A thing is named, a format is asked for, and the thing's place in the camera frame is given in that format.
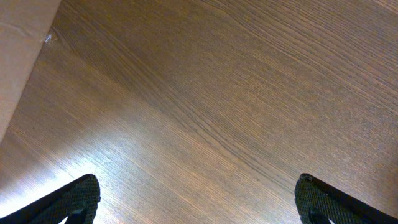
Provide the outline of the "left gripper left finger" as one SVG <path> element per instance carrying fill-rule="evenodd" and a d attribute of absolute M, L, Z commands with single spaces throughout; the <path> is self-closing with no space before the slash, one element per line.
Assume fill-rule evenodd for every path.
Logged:
<path fill-rule="evenodd" d="M 98 203 L 100 185 L 93 174 L 86 174 L 35 202 L 1 218 L 1 223 L 92 224 Z"/>

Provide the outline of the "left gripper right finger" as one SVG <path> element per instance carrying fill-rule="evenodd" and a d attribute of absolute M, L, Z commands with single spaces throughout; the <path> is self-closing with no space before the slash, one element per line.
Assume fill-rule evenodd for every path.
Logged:
<path fill-rule="evenodd" d="M 397 224 L 397 218 L 310 174 L 300 175 L 294 193 L 298 214 L 304 224 Z"/>

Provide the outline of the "brown cardboard box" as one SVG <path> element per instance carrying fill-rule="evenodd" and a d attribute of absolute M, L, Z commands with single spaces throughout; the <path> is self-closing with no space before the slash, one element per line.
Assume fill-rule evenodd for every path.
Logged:
<path fill-rule="evenodd" d="M 1 137 L 59 5 L 60 0 L 1 0 Z"/>

